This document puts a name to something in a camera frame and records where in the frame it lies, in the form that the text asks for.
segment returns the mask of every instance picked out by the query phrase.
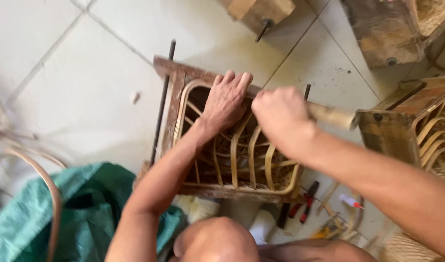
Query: wooden handle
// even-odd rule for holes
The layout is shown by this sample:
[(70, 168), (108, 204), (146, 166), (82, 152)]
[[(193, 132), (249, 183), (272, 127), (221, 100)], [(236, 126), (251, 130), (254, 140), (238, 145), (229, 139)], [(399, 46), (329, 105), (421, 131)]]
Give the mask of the wooden handle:
[(313, 119), (336, 127), (354, 130), (359, 123), (359, 118), (355, 112), (327, 107), (308, 101), (307, 110)]

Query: person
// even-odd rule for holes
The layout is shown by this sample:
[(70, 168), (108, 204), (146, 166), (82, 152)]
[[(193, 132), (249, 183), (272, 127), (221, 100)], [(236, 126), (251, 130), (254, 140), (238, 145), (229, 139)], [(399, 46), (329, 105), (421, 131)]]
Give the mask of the person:
[[(160, 215), (207, 142), (241, 119), (249, 73), (218, 75), (200, 118), (139, 182), (122, 212), (107, 262), (156, 261)], [(371, 201), (403, 230), (445, 257), (445, 181), (413, 166), (341, 140), (309, 119), (295, 87), (262, 90), (251, 109), (265, 136), (286, 157), (340, 181)], [(191, 224), (174, 242), (172, 262), (376, 261), (345, 241), (302, 240), (257, 247), (230, 218)]]

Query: left hand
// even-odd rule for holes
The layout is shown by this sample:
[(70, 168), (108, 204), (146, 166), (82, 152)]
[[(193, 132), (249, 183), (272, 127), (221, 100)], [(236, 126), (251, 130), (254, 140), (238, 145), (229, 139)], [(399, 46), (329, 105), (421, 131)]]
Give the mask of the left hand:
[(206, 101), (205, 110), (201, 116), (211, 128), (213, 135), (222, 132), (240, 120), (247, 109), (242, 104), (253, 76), (249, 73), (227, 71), (223, 77), (218, 74)]

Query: pliers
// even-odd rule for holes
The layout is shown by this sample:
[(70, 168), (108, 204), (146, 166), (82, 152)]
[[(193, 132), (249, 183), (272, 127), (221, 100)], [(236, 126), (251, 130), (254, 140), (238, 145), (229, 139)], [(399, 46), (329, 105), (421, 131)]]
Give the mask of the pliers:
[[(308, 192), (306, 194), (303, 194), (303, 197), (306, 200), (307, 207), (305, 208), (305, 211), (303, 212), (303, 215), (300, 217), (300, 223), (305, 223), (308, 217), (308, 214), (310, 213), (311, 205), (313, 204), (313, 200), (315, 200), (315, 194), (318, 191), (319, 188), (319, 182), (315, 181), (312, 186), (308, 189)], [(302, 204), (296, 204), (291, 211), (289, 212), (289, 218), (294, 218), (295, 214), (297, 213), (297, 210), (302, 206)]]

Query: right hand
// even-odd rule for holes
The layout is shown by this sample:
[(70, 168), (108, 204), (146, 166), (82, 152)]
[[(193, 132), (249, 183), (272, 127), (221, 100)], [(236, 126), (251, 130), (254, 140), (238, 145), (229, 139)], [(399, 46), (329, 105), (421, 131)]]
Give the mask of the right hand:
[(253, 100), (252, 111), (266, 138), (286, 157), (301, 161), (318, 128), (308, 118), (305, 100), (297, 89), (262, 90)]

